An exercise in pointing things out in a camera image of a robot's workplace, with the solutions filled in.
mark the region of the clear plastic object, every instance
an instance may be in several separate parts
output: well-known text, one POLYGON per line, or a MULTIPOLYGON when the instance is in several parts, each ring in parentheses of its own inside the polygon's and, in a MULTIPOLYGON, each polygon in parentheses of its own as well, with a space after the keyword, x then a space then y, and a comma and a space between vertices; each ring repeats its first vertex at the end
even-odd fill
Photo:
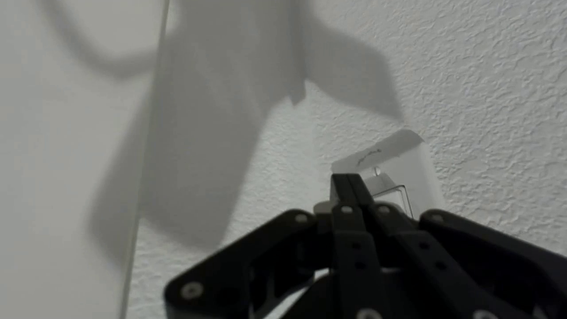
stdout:
POLYGON ((360 174, 374 201, 395 205, 409 217, 445 208, 427 146, 411 130, 335 162, 333 173, 360 174))

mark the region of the textured wall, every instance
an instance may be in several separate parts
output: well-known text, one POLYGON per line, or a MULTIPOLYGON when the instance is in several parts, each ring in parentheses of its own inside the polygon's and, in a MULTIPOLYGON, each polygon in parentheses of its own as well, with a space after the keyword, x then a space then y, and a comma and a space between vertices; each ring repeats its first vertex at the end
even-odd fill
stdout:
POLYGON ((174 3, 130 318, 163 316, 170 277, 324 199, 333 160, 397 128, 429 143, 454 212, 567 254, 565 6, 174 3))

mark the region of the white wall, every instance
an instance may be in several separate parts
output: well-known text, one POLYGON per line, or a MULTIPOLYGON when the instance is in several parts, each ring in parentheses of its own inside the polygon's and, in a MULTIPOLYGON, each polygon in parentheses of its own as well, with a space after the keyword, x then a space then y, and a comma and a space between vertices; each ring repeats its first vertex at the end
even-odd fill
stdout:
POLYGON ((565 3, 179 0, 169 27, 130 318, 397 128, 456 213, 567 254, 565 3))
POLYGON ((119 319, 163 4, 0 3, 0 318, 119 319))

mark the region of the mounting hole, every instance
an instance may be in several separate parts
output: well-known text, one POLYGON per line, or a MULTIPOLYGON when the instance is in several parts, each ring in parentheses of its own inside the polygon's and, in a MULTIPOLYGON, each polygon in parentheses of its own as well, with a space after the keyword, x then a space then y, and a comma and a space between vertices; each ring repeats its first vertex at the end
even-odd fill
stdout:
POLYGON ((356 313, 356 319, 383 319, 383 316, 374 309, 362 309, 356 313))
POLYGON ((358 263, 355 263, 355 268, 356 268, 356 270, 367 270, 367 265, 362 263, 362 261, 358 261, 358 263))
POLYGON ((479 309, 479 311, 473 314, 473 319, 498 319, 498 316, 495 316, 495 314, 489 313, 489 311, 479 309))
POLYGON ((436 268, 438 268, 440 272, 447 272, 447 265, 445 265, 445 263, 436 263, 436 268))
POLYGON ((309 219, 307 219, 305 215, 296 215, 296 222, 298 222, 298 224, 307 224, 309 219))
POLYGON ((443 224, 443 222, 445 222, 443 215, 433 215, 431 221, 433 221, 433 222, 438 222, 438 224, 443 224))
POLYGON ((355 210, 353 210, 351 206, 342 206, 342 208, 340 208, 340 213, 344 213, 344 215, 353 215, 355 210))
POLYGON ((381 213, 381 215, 390 215, 392 210, 390 210, 388 206, 378 206, 378 213, 381 213))
POLYGON ((200 298, 202 293, 204 293, 204 288, 200 283, 190 283, 190 284, 183 286, 183 290, 181 290, 183 300, 200 298))

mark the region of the screw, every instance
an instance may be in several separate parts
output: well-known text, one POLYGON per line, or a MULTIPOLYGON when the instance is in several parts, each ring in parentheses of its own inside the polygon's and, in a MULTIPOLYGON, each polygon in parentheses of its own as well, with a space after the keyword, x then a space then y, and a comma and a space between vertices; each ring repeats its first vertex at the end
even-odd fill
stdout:
POLYGON ((383 316, 378 314, 374 309, 362 309, 358 311, 356 319, 383 319, 383 316))
POLYGON ((353 210, 351 206, 342 206, 342 208, 340 208, 340 213, 351 215, 351 213, 355 213, 355 210, 353 210))
POLYGON ((183 286, 183 290, 181 290, 181 297, 184 300, 200 298, 202 293, 204 293, 204 288, 200 283, 190 283, 190 284, 183 286))
POLYGON ((296 215, 296 222, 298 224, 307 224, 307 217, 305 215, 296 215))
POLYGON ((479 309, 479 311, 473 314, 473 319, 498 319, 498 316, 495 316, 495 314, 489 313, 489 311, 479 309))

